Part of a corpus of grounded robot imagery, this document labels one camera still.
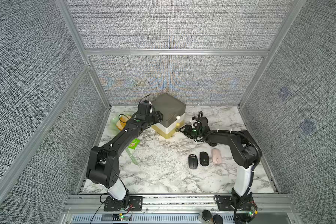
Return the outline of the grey three-drawer storage box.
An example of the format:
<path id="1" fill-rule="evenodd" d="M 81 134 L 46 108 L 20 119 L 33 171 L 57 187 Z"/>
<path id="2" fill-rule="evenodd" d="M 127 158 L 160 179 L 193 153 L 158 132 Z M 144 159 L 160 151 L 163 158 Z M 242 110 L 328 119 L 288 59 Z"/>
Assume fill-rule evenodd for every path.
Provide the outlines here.
<path id="1" fill-rule="evenodd" d="M 171 138 L 184 125 L 186 104 L 168 93 L 160 95 L 152 104 L 163 114 L 162 120 L 152 128 L 163 138 Z"/>

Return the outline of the pink computer mouse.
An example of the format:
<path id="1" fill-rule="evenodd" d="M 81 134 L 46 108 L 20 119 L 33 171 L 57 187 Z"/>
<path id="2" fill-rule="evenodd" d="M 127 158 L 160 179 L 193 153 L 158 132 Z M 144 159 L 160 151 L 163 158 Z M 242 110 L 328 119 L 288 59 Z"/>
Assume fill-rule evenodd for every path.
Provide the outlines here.
<path id="1" fill-rule="evenodd" d="M 212 155 L 212 162 L 214 164 L 221 164 L 222 162 L 222 156 L 221 156 L 221 152 L 219 149 L 214 148 L 211 150 L 211 155 Z"/>

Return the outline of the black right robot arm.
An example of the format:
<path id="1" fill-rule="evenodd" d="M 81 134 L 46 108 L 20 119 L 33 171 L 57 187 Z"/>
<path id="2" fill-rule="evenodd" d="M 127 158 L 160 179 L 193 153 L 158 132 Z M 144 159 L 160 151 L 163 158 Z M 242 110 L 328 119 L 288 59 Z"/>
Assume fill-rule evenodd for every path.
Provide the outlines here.
<path id="1" fill-rule="evenodd" d="M 214 200 L 220 211 L 233 211 L 236 224 L 248 224 L 257 215 L 258 206 L 254 202 L 251 187 L 254 172 L 259 165 L 262 151 L 247 130 L 211 130 L 208 119 L 199 112 L 190 124 L 176 129 L 194 142 L 206 142 L 215 147 L 228 145 L 234 161 L 238 165 L 237 177 L 230 197 L 215 195 Z"/>

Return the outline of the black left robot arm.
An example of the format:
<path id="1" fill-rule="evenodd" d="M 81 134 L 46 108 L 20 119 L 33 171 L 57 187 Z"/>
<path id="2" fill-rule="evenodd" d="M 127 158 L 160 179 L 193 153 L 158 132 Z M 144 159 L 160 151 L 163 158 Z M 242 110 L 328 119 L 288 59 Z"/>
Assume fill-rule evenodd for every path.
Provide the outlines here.
<path id="1" fill-rule="evenodd" d="M 131 118 L 123 121 L 123 129 L 108 143 L 90 150 L 86 178 L 107 188 L 113 204 L 121 211 L 130 207 L 129 190 L 119 177 L 119 157 L 135 138 L 152 125 L 163 121 L 163 114 L 150 101 L 138 104 Z"/>

